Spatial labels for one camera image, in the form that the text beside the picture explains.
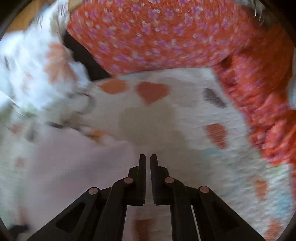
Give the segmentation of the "pale pink knit sweater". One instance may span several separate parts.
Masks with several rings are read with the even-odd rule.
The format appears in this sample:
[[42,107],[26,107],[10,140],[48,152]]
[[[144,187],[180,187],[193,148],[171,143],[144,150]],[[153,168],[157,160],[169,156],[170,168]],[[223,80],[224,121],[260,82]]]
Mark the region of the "pale pink knit sweater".
[[21,210],[35,233],[91,187],[104,189],[138,164],[134,144],[104,135],[100,142],[72,128],[40,128],[26,159]]

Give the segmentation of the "heart patterned quilt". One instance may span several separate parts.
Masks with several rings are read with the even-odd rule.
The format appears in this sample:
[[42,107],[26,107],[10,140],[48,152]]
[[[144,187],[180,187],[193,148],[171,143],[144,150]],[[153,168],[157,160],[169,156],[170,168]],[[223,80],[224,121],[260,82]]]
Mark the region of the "heart patterned quilt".
[[134,144],[185,185],[208,186],[266,240],[294,213],[292,166],[271,166],[250,144],[250,127],[206,69],[144,72],[97,81],[54,106],[1,121],[1,218],[25,225],[26,159],[43,126],[72,128],[100,142]]

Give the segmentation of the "white floral pillow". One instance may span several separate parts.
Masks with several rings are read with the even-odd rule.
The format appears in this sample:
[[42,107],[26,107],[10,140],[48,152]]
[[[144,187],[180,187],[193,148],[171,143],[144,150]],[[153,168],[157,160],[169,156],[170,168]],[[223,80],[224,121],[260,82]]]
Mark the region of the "white floral pillow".
[[69,2],[55,1],[25,30],[1,39],[1,94],[20,111],[50,108],[90,85],[85,66],[64,45],[69,17]]

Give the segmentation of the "red floral blanket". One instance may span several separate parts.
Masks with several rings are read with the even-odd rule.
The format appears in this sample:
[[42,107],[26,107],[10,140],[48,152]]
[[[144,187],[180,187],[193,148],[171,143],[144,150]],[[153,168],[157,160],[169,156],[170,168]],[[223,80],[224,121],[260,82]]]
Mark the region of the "red floral blanket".
[[287,101],[294,45],[281,24],[260,24],[234,1],[86,1],[67,28],[113,76],[211,68],[262,157],[295,163],[295,111]]

